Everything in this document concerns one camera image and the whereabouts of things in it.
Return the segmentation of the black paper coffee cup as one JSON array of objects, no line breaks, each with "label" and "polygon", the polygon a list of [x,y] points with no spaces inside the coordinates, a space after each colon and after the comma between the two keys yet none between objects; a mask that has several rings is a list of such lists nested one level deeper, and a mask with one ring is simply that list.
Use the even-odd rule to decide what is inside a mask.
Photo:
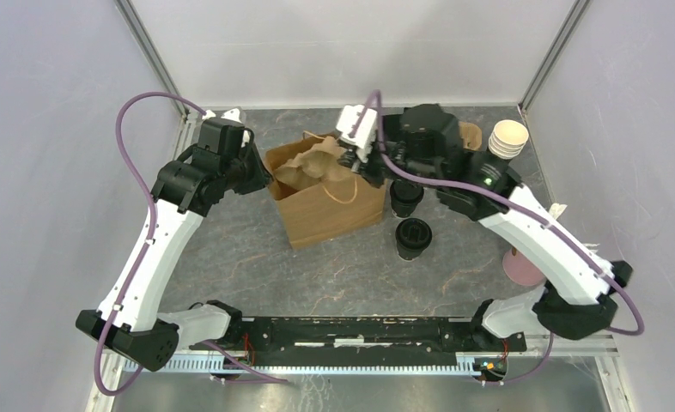
[{"label": "black paper coffee cup", "polygon": [[428,244],[406,245],[398,242],[396,244],[397,253],[404,261],[412,261],[418,258],[427,248]]},{"label": "black paper coffee cup", "polygon": [[393,213],[399,218],[408,218],[423,200],[424,189],[411,182],[395,180],[389,188]]}]

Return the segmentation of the single brown cup carrier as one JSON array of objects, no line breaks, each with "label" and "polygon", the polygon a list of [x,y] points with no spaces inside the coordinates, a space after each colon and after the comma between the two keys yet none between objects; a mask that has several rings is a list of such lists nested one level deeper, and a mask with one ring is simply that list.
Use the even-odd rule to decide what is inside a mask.
[{"label": "single brown cup carrier", "polygon": [[351,170],[338,163],[344,154],[333,136],[308,136],[270,151],[276,181],[302,191],[325,182],[342,182]]}]

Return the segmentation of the brown paper bag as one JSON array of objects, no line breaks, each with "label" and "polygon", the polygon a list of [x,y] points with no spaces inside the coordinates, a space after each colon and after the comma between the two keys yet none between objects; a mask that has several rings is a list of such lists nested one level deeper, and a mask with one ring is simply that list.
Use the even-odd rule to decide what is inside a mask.
[{"label": "brown paper bag", "polygon": [[[308,136],[333,136],[338,143],[336,132],[317,135],[307,130],[295,142]],[[269,185],[269,191],[276,202],[292,248],[315,245],[382,220],[386,183],[373,187],[352,173],[350,178],[342,182],[325,182],[296,191],[276,181],[272,169],[275,161],[270,154],[273,149],[269,149],[264,158],[264,164],[274,179]]]}]

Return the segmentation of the stack of white paper cups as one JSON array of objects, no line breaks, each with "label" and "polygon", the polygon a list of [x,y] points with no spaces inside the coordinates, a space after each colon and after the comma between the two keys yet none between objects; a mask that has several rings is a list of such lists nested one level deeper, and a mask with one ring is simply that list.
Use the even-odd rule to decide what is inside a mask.
[{"label": "stack of white paper cups", "polygon": [[529,137],[529,130],[522,123],[504,119],[495,124],[488,139],[488,150],[509,161],[521,153]]}]

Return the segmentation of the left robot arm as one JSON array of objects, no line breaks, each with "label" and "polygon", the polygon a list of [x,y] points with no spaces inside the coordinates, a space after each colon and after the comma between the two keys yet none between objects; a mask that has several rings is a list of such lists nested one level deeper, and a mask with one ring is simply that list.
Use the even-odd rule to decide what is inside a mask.
[{"label": "left robot arm", "polygon": [[271,182],[243,118],[238,108],[207,113],[196,143],[158,172],[151,190],[157,217],[138,237],[148,250],[134,279],[126,281],[130,270],[124,268],[98,307],[76,318],[78,330],[104,337],[107,348],[151,372],[202,341],[226,350],[242,341],[240,311],[217,300],[181,312],[158,309],[175,264],[211,207],[228,191],[246,195]]}]

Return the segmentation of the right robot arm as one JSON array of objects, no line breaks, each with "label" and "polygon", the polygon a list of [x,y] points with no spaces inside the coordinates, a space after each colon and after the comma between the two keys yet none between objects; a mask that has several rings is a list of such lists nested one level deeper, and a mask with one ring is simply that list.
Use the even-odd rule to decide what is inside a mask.
[{"label": "right robot arm", "polygon": [[437,104],[384,115],[345,106],[337,120],[341,165],[371,185],[394,183],[393,195],[417,203],[424,188],[450,210],[505,239],[543,275],[544,284],[505,300],[488,300],[469,328],[471,343],[491,350],[519,332],[546,331],[581,340],[612,330],[632,267],[582,244],[538,201],[498,148],[465,146],[459,120]]}]

